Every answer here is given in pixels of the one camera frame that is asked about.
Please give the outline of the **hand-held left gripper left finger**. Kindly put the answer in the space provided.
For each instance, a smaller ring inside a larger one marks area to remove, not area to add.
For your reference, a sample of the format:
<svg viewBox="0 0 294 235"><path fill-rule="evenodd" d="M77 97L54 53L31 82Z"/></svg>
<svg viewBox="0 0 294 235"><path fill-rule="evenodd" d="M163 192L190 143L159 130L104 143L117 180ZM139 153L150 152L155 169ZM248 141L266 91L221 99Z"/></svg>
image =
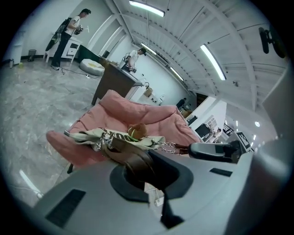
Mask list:
<svg viewBox="0 0 294 235"><path fill-rule="evenodd" d="M111 161L72 173L48 191L34 209L50 235L159 235L165 226L149 207L148 194Z"/></svg>

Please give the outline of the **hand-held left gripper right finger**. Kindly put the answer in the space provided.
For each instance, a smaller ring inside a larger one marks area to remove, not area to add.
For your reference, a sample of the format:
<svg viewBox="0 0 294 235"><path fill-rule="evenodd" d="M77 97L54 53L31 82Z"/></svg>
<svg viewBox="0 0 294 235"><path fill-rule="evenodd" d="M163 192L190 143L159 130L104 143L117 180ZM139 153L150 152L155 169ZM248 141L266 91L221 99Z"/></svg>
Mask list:
<svg viewBox="0 0 294 235"><path fill-rule="evenodd" d="M267 214L287 183L287 142L269 141L237 164L170 156L193 173L182 198L169 201L183 222L161 235L243 235Z"/></svg>

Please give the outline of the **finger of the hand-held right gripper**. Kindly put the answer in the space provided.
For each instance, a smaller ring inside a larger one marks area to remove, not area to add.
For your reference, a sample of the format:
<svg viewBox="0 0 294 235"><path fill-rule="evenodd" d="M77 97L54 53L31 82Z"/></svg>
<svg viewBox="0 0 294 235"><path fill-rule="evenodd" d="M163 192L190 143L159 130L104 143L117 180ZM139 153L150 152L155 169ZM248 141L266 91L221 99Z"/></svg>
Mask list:
<svg viewBox="0 0 294 235"><path fill-rule="evenodd" d="M193 143L188 146L188 155L192 158L232 163L232 155L237 149L230 144Z"/></svg>

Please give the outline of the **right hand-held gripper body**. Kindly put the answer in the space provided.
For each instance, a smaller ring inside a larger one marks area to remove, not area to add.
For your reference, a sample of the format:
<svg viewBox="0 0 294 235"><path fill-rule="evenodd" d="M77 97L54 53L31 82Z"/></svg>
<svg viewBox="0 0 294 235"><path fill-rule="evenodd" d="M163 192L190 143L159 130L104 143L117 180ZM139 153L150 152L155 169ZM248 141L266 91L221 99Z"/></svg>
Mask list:
<svg viewBox="0 0 294 235"><path fill-rule="evenodd" d="M239 161L241 155L248 152L251 147L243 132L233 132L229 137L229 144L235 150L232 154L233 161Z"/></svg>

